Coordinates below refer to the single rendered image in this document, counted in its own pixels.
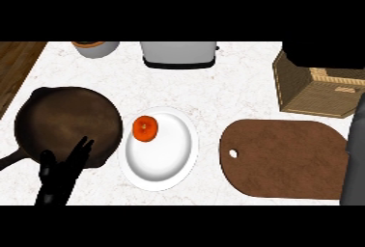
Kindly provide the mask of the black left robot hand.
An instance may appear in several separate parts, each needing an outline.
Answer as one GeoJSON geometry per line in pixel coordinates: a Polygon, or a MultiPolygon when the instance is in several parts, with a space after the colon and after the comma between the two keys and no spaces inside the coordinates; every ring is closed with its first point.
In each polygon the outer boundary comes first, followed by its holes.
{"type": "Polygon", "coordinates": [[[77,143],[67,160],[56,161],[52,151],[40,153],[39,178],[42,187],[37,193],[36,206],[65,206],[78,180],[95,141],[83,137],[77,143]]]}

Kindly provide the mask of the red tomato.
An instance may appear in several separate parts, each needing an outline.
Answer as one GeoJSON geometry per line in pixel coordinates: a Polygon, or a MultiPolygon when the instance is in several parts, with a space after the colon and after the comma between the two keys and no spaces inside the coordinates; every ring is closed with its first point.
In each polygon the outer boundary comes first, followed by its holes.
{"type": "Polygon", "coordinates": [[[135,138],[142,142],[149,142],[158,132],[157,120],[149,116],[141,116],[133,122],[133,135],[135,138]]]}

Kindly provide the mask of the brown wooden cutting board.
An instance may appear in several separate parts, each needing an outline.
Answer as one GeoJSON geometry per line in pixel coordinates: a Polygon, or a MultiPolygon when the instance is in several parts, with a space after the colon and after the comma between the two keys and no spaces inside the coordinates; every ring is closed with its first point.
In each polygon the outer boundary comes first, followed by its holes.
{"type": "Polygon", "coordinates": [[[240,120],[220,139],[223,175],[248,196],[337,200],[343,192],[346,139],[312,121],[240,120]]]}

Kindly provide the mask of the woven wicker basket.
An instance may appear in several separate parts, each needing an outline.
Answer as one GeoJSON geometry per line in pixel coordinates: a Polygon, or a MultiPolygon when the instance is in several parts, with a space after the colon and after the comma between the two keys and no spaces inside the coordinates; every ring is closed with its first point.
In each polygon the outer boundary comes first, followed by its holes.
{"type": "Polygon", "coordinates": [[[346,118],[365,93],[365,69],[297,67],[279,51],[272,63],[279,110],[346,118]]]}

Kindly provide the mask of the dark brown frying pan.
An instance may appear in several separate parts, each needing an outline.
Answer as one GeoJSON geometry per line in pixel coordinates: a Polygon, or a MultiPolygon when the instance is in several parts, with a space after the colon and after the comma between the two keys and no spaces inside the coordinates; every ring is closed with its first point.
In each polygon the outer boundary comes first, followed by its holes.
{"type": "Polygon", "coordinates": [[[43,150],[65,161],[84,136],[95,141],[86,168],[99,168],[123,137],[123,120],[110,99],[80,87],[36,89],[15,119],[19,148],[0,159],[0,171],[25,158],[40,162],[43,150]]]}

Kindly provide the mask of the white oval plate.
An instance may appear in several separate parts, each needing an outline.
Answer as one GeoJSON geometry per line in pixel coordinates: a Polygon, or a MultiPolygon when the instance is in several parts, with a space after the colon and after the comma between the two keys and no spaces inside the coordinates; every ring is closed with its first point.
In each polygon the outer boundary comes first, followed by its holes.
{"type": "Polygon", "coordinates": [[[120,148],[121,171],[142,190],[161,191],[175,187],[188,176],[198,156],[198,135],[186,114],[173,107],[152,107],[124,126],[120,148]],[[133,123],[149,116],[158,124],[155,138],[135,138],[133,123]]]}

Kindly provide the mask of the grey pot with orange rim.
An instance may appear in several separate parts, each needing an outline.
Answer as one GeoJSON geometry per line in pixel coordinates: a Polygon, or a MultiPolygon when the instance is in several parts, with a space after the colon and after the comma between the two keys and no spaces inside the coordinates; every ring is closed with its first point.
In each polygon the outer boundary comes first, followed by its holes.
{"type": "Polygon", "coordinates": [[[105,57],[118,47],[118,41],[74,41],[73,45],[78,53],[90,59],[105,57]]]}

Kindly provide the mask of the grey toaster with black base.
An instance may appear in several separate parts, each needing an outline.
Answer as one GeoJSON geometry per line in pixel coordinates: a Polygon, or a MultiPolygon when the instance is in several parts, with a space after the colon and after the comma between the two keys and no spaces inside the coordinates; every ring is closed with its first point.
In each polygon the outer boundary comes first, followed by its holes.
{"type": "Polygon", "coordinates": [[[216,63],[214,41],[142,41],[142,60],[154,69],[206,69],[216,63]]]}

